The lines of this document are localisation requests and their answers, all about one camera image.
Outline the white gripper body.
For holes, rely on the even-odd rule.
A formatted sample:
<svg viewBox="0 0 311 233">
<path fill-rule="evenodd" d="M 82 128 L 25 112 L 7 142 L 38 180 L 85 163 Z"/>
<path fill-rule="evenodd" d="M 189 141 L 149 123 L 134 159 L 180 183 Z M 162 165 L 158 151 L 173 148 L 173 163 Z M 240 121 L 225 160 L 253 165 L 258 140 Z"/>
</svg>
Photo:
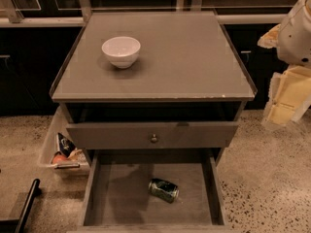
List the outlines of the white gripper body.
<svg viewBox="0 0 311 233">
<path fill-rule="evenodd" d="M 288 64 L 311 66 L 311 0 L 298 0 L 282 20 L 277 54 Z"/>
</svg>

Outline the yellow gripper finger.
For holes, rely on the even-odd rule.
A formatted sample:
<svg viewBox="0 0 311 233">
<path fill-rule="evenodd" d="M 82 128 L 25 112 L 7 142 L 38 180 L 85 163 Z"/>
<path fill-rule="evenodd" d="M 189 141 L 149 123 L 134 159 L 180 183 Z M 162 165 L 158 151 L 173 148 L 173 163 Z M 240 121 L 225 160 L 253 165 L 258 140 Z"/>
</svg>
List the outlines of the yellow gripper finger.
<svg viewBox="0 0 311 233">
<path fill-rule="evenodd" d="M 282 74 L 274 73 L 263 111 L 264 126 L 286 126 L 298 122 L 311 106 L 311 69 L 290 65 Z"/>
<path fill-rule="evenodd" d="M 268 32 L 262 35 L 258 40 L 258 46 L 265 49 L 276 48 L 278 45 L 278 34 L 280 30 L 280 24 L 275 25 Z"/>
</svg>

